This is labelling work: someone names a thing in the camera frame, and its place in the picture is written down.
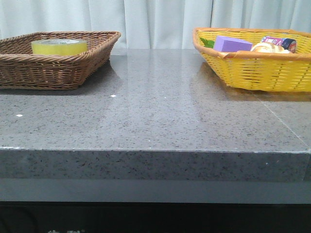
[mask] yellow tape roll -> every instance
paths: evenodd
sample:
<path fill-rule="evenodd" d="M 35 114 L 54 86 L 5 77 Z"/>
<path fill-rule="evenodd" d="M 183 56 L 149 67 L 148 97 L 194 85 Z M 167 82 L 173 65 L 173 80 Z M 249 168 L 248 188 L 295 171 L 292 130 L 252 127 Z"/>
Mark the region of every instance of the yellow tape roll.
<path fill-rule="evenodd" d="M 31 43 L 33 54 L 43 55 L 77 55 L 85 52 L 86 41 L 77 39 L 47 39 Z"/>

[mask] speckled stone surface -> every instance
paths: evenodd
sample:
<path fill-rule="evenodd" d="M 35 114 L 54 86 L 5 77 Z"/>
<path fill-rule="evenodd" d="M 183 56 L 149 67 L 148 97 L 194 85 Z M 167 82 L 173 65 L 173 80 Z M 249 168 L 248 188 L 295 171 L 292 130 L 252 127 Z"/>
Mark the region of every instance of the speckled stone surface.
<path fill-rule="evenodd" d="M 0 90 L 0 177 L 302 181 L 310 100 L 226 87 L 195 50 L 114 50 L 77 90 Z"/>

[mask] curtain fold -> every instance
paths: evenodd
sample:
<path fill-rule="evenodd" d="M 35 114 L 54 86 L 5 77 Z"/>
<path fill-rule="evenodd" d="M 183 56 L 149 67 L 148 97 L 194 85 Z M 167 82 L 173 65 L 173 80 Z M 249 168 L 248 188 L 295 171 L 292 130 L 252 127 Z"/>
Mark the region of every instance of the curtain fold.
<path fill-rule="evenodd" d="M 115 48 L 193 49 L 195 27 L 311 32 L 310 0 L 0 0 L 0 38 L 119 31 Z"/>

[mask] purple box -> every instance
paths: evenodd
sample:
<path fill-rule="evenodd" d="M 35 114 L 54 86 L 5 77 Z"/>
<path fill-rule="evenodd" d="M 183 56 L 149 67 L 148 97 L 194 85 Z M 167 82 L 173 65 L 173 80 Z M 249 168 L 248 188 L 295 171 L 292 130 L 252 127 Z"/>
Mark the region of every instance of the purple box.
<path fill-rule="evenodd" d="M 246 40 L 218 35 L 215 40 L 214 49 L 219 52 L 250 51 L 252 46 L 253 44 Z"/>

